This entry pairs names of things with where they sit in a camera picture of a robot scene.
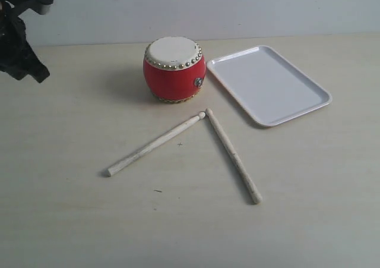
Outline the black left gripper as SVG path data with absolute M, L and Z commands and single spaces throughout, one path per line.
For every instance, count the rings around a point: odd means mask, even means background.
M 20 15 L 32 10 L 39 15 L 49 11 L 54 0 L 1 0 L 1 71 L 11 72 L 20 81 L 27 75 L 38 83 L 49 76 L 48 68 L 40 62 L 29 45 L 26 24 Z

